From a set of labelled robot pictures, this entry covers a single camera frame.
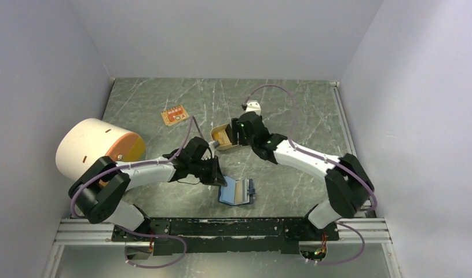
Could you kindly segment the large white cylinder roll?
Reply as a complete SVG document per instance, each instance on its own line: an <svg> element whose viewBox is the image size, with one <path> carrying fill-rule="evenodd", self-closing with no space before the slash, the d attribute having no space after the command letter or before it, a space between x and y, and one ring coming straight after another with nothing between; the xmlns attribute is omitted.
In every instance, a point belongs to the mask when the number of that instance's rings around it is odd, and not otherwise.
<svg viewBox="0 0 472 278"><path fill-rule="evenodd" d="M62 175L76 181L100 157L135 162L146 145L139 134L96 118L76 124L59 144L55 162Z"/></svg>

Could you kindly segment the aluminium frame rail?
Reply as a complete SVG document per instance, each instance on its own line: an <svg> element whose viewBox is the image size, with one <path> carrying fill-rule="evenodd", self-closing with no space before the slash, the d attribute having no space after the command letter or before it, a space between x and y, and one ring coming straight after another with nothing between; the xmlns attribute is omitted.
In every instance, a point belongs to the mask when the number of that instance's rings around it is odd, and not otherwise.
<svg viewBox="0 0 472 278"><path fill-rule="evenodd" d="M324 229L304 227L297 217L281 218L154 218L153 236L138 237L112 223L91 224L65 218L60 222L43 275L55 277L67 246L131 247L151 256L204 253L282 254L327 251L333 244L358 245L362 257L368 244L381 246L391 277L401 271L386 221L382 218L346 218Z"/></svg>

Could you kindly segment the beige oval card tray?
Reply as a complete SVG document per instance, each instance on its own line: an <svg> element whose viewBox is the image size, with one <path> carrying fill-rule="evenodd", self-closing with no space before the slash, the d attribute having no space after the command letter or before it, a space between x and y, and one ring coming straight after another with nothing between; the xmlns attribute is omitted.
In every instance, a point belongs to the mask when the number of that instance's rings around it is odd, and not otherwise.
<svg viewBox="0 0 472 278"><path fill-rule="evenodd" d="M211 130L211 138L219 143L217 147L219 151L235 147L233 144L233 130L229 123L214 127Z"/></svg>

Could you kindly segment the gold credit card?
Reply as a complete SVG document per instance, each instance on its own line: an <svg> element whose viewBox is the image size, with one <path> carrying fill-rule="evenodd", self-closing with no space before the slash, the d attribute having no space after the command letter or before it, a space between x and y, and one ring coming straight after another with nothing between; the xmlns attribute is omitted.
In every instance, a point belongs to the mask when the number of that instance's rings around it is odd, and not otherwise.
<svg viewBox="0 0 472 278"><path fill-rule="evenodd" d="M246 204L249 201L247 180L238 180L235 183L235 204Z"/></svg>

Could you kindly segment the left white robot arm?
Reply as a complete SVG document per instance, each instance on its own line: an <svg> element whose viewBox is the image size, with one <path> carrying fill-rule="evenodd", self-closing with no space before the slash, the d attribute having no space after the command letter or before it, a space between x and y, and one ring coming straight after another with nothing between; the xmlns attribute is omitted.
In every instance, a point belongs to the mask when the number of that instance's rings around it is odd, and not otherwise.
<svg viewBox="0 0 472 278"><path fill-rule="evenodd" d="M123 195L138 186L177 182L189 175L203 185L227 185L218 157L200 137L156 159L127 163L100 157L75 181L68 195L72 208L78 208L91 224L110 222L142 241L151 232L151 219L137 206L124 202Z"/></svg>

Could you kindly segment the blue leather card holder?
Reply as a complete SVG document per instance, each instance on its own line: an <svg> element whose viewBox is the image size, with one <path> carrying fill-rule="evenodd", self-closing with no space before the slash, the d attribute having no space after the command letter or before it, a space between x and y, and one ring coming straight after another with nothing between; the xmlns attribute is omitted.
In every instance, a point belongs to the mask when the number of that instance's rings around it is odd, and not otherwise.
<svg viewBox="0 0 472 278"><path fill-rule="evenodd" d="M236 180L232 177L224 177L226 185L219 187L218 202L229 206L242 206L253 204L255 187L250 178Z"/></svg>

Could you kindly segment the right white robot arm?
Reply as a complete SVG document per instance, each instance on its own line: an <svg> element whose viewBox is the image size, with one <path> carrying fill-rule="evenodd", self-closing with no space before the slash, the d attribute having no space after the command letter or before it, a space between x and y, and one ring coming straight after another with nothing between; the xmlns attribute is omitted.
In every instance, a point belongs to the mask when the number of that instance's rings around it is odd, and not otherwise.
<svg viewBox="0 0 472 278"><path fill-rule="evenodd" d="M270 133L262 116L254 111L233 118L230 125L233 145L247 145L262 160L324 180L327 199L304 217L307 221L302 230L308 239L318 239L325 227L336 220L354 217L367 200L376 204L374 186L356 156L326 155L298 145L282 134Z"/></svg>

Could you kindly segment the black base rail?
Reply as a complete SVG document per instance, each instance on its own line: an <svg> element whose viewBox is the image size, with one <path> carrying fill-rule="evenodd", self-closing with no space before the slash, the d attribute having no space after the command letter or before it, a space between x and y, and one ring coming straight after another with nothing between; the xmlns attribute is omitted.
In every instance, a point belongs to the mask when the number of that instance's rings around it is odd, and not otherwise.
<svg viewBox="0 0 472 278"><path fill-rule="evenodd" d="M133 253L154 256L181 253L267 252L299 254L303 243L339 239L335 223L317 229L303 216L230 218L152 218L150 236L133 235L114 226L111 240Z"/></svg>

